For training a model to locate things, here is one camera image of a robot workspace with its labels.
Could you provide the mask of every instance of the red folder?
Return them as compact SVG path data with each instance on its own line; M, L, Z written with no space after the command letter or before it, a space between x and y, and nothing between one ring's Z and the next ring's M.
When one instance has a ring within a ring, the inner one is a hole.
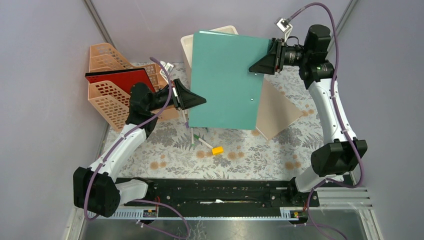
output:
M115 71L100 71L100 72L87 72L85 78L89 83L97 83L101 81L111 81L127 94L130 94L131 87L136 83L146 84L154 93L152 83L144 68L134 68Z

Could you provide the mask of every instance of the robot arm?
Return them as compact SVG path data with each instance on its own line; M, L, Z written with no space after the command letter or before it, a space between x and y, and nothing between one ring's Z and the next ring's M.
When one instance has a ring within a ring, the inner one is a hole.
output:
M179 79L172 81L170 85L174 87L172 101L168 106L173 105L177 109L185 110L206 103L206 99L190 92ZM110 217L119 205L135 199L143 199L146 196L149 185L145 181L132 179L118 184L115 182L131 154L154 130L157 118L141 128L133 129L153 117L154 114L151 111L164 106L170 87L172 86L167 85L155 93L151 92L144 83L137 83L131 88L129 115L118 138L88 168L79 167L73 174L73 196L76 207L84 207L89 181L94 174L93 170L99 165L101 167L94 178L88 198L89 211Z
M324 146L311 155L311 166L298 177L291 179L288 198L292 202L302 202L311 189L326 178L333 178L352 171L358 164L352 147L340 126L333 98L337 102L341 119L351 140L362 157L367 151L365 140L358 140L350 127L339 98L337 81L334 96L330 89L334 73L333 65L326 60L330 44L330 29L323 25L312 25L305 38L304 45L288 46L286 41L293 26L283 18L276 25L283 31L283 39L272 39L272 45L261 60L253 64L249 71L274 75L284 65L299 67L299 76L315 102L324 135Z

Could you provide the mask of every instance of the yellow block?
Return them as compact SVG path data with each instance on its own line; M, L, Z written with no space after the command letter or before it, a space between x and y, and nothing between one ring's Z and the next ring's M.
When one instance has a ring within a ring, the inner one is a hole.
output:
M213 155L222 154L223 152L224 152L224 148L222 146L212 148L212 154Z

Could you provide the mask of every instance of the floral tablecloth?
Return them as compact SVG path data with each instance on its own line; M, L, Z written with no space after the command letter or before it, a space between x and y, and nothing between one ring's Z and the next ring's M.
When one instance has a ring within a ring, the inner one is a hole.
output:
M176 63L172 79L187 85L186 70ZM297 67L284 67L266 75L280 92L302 110L296 122L278 136L266 140L256 130L195 128L194 133L224 153L213 156L199 141L191 145L191 133L182 118L160 122L150 137L132 154L119 176L126 178L185 178L289 180L310 164L311 153L322 146L323 131L317 110L299 78ZM118 137L111 129L107 149Z

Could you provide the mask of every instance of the metal frame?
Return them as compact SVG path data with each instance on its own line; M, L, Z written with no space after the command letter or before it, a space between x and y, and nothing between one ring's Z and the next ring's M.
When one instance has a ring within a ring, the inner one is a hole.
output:
M335 26L335 32L337 33L337 36L340 34L342 29L345 27L346 21L351 16L352 11L355 9L355 6L357 3L359 3L361 0L350 0L348 3L346 9L344 10L343 14L341 15L340 21ZM328 51L330 52L334 48L334 36L331 37L330 44L328 46Z
M111 36L109 35L105 25L103 24L99 14L96 11L96 8L91 0L83 0L84 3L87 6L88 11L90 12L91 16L93 17L94 22L96 23L100 34L104 38L104 40L107 43L110 43L112 46L115 46ZM360 0L351 0L344 11L339 23L336 26L336 32L337 34L340 34L341 30L344 28L347 19L351 15L353 9L355 8L356 4ZM334 47L334 37L331 38L331 42L329 45L329 50L331 50ZM103 138L98 148L98 156L102 153L107 135L109 132L110 126L107 124L104 132L103 132ZM352 172L350 172L350 176L354 183L356 183L355 176ZM348 189L343 187L321 187L317 189L318 198L320 201L320 207L312 207L312 209L322 209L322 210L351 210L352 208L356 209L359 213L362 225L364 227L366 236L368 239L373 240L382 240L382 233L380 230L380 226L378 225L376 221L375 212L372 206L372 203L370 201L368 191L365 187L360 187L356 189ZM121 206L118 208L117 212L139 212L143 207L125 207ZM287 211L292 210L302 210L302 207L281 207L280 208L282 216L287 215ZM120 219L134 219L134 214L128 214L128 217L126 218L125 215L121 215ZM206 218L199 218L196 220L209 220ZM278 218L234 218L232 220L278 220ZM289 218L280 218L280 220L288 221ZM68 223L66 225L64 234L62 239L63 240L78 240L80 238L80 234L82 232L82 229L85 225L85 219L84 219L84 210L78 207L73 207L70 213L70 217L68 219Z
M99 14L97 13L97 10L96 10L92 0L83 0L83 1L85 3L85 6L87 7L88 12L92 16L93 21L96 24L98 31L100 32L104 41L106 43L111 44L116 49L114 41L112 41L112 38L109 35L108 30L106 29L105 25L103 24L102 19L100 18Z
M176 220L181 221L179 217L143 217L144 210L155 210L154 206L122 206L116 210L111 217L98 216L98 219L119 219L119 220ZM297 221L298 218L290 217L290 210L280 207L281 216L262 216L262 217L184 217L187 221ZM88 212L90 218L96 214Z

